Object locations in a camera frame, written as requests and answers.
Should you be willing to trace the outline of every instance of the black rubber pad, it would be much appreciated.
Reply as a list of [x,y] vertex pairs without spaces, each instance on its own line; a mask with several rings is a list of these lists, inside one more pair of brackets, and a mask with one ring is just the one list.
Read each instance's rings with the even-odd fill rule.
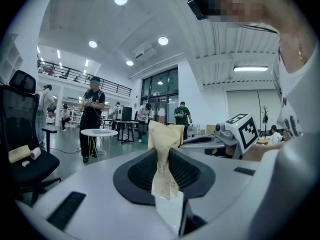
[[256,172],[255,170],[246,169],[246,168],[242,168],[242,167],[237,167],[234,169],[234,171],[241,173],[241,174],[250,175],[250,176],[253,176]]
[[71,192],[50,215],[47,221],[63,231],[85,197],[86,194]]

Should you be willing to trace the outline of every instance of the rectangular ceiling light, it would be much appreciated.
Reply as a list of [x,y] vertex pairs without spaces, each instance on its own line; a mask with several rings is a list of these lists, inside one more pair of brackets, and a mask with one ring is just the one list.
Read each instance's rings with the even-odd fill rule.
[[235,66],[233,71],[239,72],[239,71],[267,71],[267,66]]

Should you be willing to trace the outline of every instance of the crumpled brown paper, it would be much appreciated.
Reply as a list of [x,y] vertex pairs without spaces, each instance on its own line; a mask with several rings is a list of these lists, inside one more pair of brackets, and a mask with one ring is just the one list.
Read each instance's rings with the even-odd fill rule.
[[163,125],[150,121],[148,149],[157,151],[157,171],[153,178],[154,191],[170,200],[170,191],[177,197],[179,186],[169,171],[168,155],[170,148],[177,148],[183,143],[183,125]]

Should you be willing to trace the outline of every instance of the black mesh chair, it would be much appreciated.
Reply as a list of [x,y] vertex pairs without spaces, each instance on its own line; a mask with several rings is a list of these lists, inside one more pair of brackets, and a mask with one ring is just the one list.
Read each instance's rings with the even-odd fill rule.
[[[0,141],[6,152],[24,145],[28,145],[30,150],[39,147],[36,134],[39,100],[33,95],[35,90],[36,80],[20,70],[14,74],[9,85],[0,86]],[[57,132],[55,129],[42,130],[47,132],[47,139],[50,133]],[[30,161],[30,164],[23,167],[22,162],[25,160]],[[45,187],[61,181],[61,178],[43,181],[59,164],[59,159],[45,150],[41,150],[36,160],[28,156],[11,164],[16,197],[32,192],[33,204],[39,194],[46,192]]]

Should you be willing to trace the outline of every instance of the chair seat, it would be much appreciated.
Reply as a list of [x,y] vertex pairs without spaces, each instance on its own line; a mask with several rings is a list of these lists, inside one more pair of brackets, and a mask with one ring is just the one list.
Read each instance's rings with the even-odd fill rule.
[[[26,167],[23,161],[30,161]],[[33,160],[30,156],[11,165],[13,181],[18,187],[29,187],[43,181],[60,164],[58,158],[41,149],[41,155]]]

